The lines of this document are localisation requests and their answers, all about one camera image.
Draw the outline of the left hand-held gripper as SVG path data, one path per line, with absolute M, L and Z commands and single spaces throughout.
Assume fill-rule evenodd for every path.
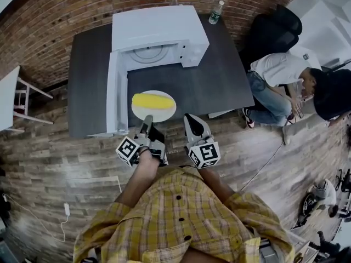
M 168 164 L 166 156 L 165 136 L 153 126 L 153 116 L 147 115 L 136 133 L 131 139 L 125 136 L 116 148 L 116 153 L 120 160 L 132 167 L 140 160 L 141 148 L 147 148 L 154 158 L 160 161 L 160 166 Z

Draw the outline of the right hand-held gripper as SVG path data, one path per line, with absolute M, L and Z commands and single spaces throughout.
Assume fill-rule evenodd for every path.
M 216 165 L 221 155 L 208 124 L 200 117 L 186 113 L 184 126 L 188 140 L 186 152 L 195 167 L 203 169 Z

